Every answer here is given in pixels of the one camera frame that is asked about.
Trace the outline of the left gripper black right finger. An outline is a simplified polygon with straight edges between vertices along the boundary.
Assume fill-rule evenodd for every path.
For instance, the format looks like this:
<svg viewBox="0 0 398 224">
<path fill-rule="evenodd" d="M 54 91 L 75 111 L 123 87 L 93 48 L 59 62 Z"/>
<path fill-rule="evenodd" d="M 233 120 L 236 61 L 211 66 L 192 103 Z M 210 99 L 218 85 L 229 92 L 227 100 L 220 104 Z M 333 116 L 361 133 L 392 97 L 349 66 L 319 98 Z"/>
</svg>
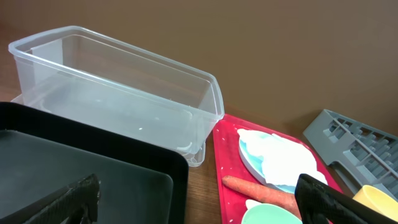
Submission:
<svg viewBox="0 0 398 224">
<path fill-rule="evenodd" d="M 295 199 L 303 224 L 397 224 L 307 174 L 298 178 Z"/>
</svg>

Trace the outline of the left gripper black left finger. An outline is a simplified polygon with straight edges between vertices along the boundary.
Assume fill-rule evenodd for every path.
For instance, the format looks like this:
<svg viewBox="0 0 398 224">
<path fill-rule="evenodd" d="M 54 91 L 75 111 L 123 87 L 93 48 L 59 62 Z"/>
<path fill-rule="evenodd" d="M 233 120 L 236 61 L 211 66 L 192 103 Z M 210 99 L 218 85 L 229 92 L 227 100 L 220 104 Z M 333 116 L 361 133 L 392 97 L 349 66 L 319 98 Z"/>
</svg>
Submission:
<svg viewBox="0 0 398 224">
<path fill-rule="evenodd" d="M 100 181 L 90 174 L 1 218 L 1 223 L 94 223 L 98 221 L 99 200 Z"/>
</svg>

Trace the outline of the green bowl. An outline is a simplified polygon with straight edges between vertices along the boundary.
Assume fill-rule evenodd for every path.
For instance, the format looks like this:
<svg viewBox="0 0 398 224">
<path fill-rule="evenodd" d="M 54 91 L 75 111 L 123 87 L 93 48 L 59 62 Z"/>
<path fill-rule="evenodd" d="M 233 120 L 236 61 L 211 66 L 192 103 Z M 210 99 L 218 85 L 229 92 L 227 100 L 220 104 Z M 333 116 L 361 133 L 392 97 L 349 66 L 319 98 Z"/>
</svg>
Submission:
<svg viewBox="0 0 398 224">
<path fill-rule="evenodd" d="M 271 204 L 260 204 L 248 209 L 242 224 L 302 224 L 302 221 L 287 210 Z"/>
</svg>

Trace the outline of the yellow cup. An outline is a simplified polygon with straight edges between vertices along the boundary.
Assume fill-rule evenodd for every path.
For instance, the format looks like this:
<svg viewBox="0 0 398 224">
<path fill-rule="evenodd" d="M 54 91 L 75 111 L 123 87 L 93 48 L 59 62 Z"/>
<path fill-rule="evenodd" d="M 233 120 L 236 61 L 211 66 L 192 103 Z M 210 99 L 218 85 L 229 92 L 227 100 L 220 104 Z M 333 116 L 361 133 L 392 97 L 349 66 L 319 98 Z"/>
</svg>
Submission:
<svg viewBox="0 0 398 224">
<path fill-rule="evenodd" d="M 362 186 L 362 188 L 354 195 L 353 200 L 394 221 L 398 220 L 397 201 L 373 186 Z"/>
</svg>

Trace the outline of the orange carrot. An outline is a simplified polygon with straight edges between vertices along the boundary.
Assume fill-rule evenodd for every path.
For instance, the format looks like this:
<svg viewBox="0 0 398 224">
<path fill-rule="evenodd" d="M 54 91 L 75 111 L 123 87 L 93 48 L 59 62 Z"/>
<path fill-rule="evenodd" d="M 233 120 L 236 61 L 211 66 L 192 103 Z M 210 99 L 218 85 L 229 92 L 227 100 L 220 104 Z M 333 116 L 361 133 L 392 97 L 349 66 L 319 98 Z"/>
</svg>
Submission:
<svg viewBox="0 0 398 224">
<path fill-rule="evenodd" d="M 269 203 L 281 207 L 298 219 L 302 219 L 295 195 L 280 190 L 275 190 L 265 185 L 255 184 L 230 175 L 222 178 L 222 183 L 227 188 L 239 192 L 261 203 Z"/>
</svg>

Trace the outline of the light blue plate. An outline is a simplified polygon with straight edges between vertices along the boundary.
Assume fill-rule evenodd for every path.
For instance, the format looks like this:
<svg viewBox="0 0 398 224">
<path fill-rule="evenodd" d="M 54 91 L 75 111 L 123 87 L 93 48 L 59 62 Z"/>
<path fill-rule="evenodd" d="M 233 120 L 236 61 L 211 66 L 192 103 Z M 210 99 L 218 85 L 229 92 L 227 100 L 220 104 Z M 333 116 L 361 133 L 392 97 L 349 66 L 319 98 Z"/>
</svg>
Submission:
<svg viewBox="0 0 398 224">
<path fill-rule="evenodd" d="M 286 145 L 299 144 L 298 142 L 283 138 L 276 133 L 269 134 L 262 131 L 247 129 L 238 129 L 237 133 L 239 134 L 239 155 L 243 164 L 245 165 L 246 169 L 251 173 L 251 175 L 264 185 L 267 185 L 267 182 L 265 180 L 264 174 L 262 173 L 261 167 L 263 157 L 258 156 L 257 152 L 253 149 L 249 149 L 248 142 L 251 140 L 254 140 L 255 142 L 261 142 L 264 139 L 271 139 L 280 141 Z"/>
</svg>

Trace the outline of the white plastic spoon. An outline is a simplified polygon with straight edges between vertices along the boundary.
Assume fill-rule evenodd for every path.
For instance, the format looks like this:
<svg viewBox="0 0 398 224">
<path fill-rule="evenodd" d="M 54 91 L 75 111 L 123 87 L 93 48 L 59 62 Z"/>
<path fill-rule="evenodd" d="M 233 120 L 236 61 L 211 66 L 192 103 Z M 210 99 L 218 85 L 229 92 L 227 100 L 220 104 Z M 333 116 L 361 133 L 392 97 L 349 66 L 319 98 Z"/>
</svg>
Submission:
<svg viewBox="0 0 398 224">
<path fill-rule="evenodd" d="M 252 209 L 255 206 L 261 205 L 261 202 L 255 201 L 255 200 L 251 200 L 251 199 L 247 199 L 245 202 L 246 208 Z"/>
</svg>

